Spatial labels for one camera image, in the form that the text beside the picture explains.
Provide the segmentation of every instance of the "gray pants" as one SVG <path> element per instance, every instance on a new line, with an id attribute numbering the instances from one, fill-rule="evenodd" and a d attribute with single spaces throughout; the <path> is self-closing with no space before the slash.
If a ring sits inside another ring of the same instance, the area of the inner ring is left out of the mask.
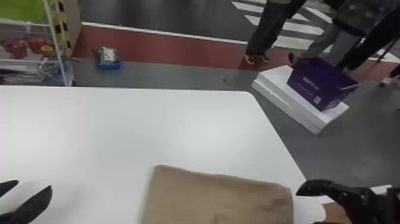
<path id="1" fill-rule="evenodd" d="M 318 57 L 328 46 L 333 44 L 325 61 L 333 66 L 339 64 L 345 54 L 359 41 L 359 36 L 353 36 L 349 33 L 341 31 L 337 26 L 331 23 L 326 27 L 325 31 L 317 37 L 316 40 L 308 47 L 301 57 L 311 58 Z"/>
<path id="2" fill-rule="evenodd" d="M 266 3 L 260 23 L 247 43 L 246 54 L 264 55 L 271 48 L 288 18 L 287 6 L 271 1 Z"/>

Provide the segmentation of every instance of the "red floor stripe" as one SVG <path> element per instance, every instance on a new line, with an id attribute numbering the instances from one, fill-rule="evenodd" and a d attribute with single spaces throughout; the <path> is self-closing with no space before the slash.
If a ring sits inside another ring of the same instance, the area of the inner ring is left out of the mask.
<path id="1" fill-rule="evenodd" d="M 273 48 L 268 52 L 270 63 L 250 66 L 243 60 L 246 46 L 241 44 L 83 26 L 73 57 L 92 58 L 91 50 L 100 46 L 117 48 L 124 61 L 239 70 L 267 70 L 282 66 L 288 63 L 287 55 L 291 52 Z M 395 66 L 394 63 L 369 61 L 357 73 L 362 79 L 379 80 Z"/>

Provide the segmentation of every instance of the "purple box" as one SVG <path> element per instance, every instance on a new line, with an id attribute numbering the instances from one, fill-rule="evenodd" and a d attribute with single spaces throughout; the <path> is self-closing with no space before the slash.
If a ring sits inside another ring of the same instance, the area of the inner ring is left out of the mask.
<path id="1" fill-rule="evenodd" d="M 301 58 L 287 84 L 319 111 L 336 107 L 360 85 L 322 58 Z"/>

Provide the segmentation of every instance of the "white box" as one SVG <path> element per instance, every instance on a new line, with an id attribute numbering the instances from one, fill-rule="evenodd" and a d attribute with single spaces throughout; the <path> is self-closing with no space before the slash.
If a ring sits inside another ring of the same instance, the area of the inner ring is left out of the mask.
<path id="1" fill-rule="evenodd" d="M 269 99 L 273 104 L 275 104 L 277 107 L 279 107 L 281 110 L 283 110 L 286 114 L 288 114 L 293 119 L 295 119 L 298 123 L 303 125 L 306 129 L 308 129 L 313 134 L 316 135 L 316 134 L 320 133 L 320 131 L 322 130 L 321 128 L 310 123 L 303 115 L 295 113 L 293 108 L 288 103 L 286 103 L 283 99 L 281 99 L 276 94 L 274 94 L 271 90 L 266 88 L 259 81 L 254 80 L 254 82 L 251 86 L 255 90 L 257 90 L 257 92 L 261 93 L 264 97 Z"/>
<path id="2" fill-rule="evenodd" d="M 323 112 L 317 110 L 287 84 L 292 70 L 289 66 L 281 66 L 262 71 L 257 76 L 253 88 L 312 133 L 321 131 L 349 108 L 341 102 L 335 108 Z"/>

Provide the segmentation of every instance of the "white label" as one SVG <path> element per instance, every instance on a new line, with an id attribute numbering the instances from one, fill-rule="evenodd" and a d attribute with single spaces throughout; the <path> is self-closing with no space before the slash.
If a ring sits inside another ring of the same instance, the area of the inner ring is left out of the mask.
<path id="1" fill-rule="evenodd" d="M 314 103 L 319 104 L 321 102 L 321 97 L 316 96 L 314 99 Z"/>

